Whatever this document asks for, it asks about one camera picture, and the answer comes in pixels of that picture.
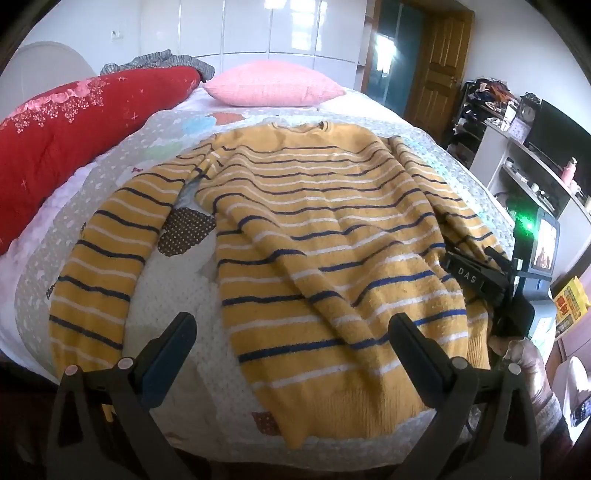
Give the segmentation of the right hand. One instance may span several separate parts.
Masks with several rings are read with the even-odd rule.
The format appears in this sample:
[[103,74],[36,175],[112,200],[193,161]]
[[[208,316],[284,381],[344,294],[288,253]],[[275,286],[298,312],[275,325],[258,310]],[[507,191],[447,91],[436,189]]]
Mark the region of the right hand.
[[565,426],[565,422],[558,399],[550,387],[540,351],[531,340],[517,337],[491,336],[489,347],[502,360],[521,368],[533,407],[538,438],[543,443],[559,426]]

